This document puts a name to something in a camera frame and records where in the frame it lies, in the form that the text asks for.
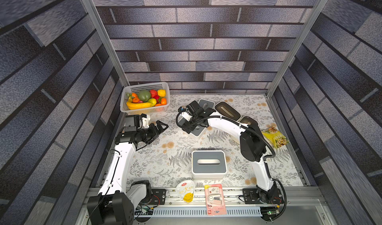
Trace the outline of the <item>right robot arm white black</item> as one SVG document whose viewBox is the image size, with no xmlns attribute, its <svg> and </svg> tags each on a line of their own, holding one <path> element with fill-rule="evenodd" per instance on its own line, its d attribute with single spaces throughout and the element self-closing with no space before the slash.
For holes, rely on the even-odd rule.
<svg viewBox="0 0 382 225">
<path fill-rule="evenodd" d="M 242 156 L 250 162 L 255 172 L 259 201 L 263 204 L 270 203 L 276 196 L 277 186 L 266 163 L 268 158 L 273 158 L 276 154 L 257 124 L 237 122 L 212 108 L 203 109 L 196 101 L 178 109 L 176 124 L 187 133 L 197 126 L 210 126 L 234 136 L 238 139 Z"/>
</svg>

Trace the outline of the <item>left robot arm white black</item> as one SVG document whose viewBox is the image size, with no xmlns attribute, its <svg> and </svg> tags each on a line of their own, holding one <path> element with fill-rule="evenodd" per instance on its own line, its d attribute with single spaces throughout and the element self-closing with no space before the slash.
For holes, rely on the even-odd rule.
<svg viewBox="0 0 382 225">
<path fill-rule="evenodd" d="M 162 134 L 168 125 L 152 123 L 146 114 L 128 115 L 114 140 L 113 154 L 103 186 L 87 202 L 88 220 L 91 225 L 131 225 L 139 217 L 136 211 L 152 198 L 151 184 L 147 180 L 134 182 L 129 189 L 127 175 L 139 143 L 148 146 Z"/>
</svg>

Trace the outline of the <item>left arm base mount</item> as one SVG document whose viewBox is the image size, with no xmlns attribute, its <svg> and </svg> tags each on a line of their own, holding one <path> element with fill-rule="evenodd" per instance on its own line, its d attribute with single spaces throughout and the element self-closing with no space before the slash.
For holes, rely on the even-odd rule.
<svg viewBox="0 0 382 225">
<path fill-rule="evenodd" d="M 151 197 L 143 199 L 141 203 L 150 206 L 165 205 L 166 193 L 166 189 L 152 189 Z"/>
</svg>

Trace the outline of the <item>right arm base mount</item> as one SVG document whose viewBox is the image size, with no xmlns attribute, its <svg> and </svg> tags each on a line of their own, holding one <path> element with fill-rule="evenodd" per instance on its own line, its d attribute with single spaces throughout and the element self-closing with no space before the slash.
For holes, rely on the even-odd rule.
<svg viewBox="0 0 382 225">
<path fill-rule="evenodd" d="M 277 188 L 269 191 L 258 190 L 257 188 L 243 188 L 242 193 L 245 204 L 280 205 L 285 203 L 280 189 Z"/>
</svg>

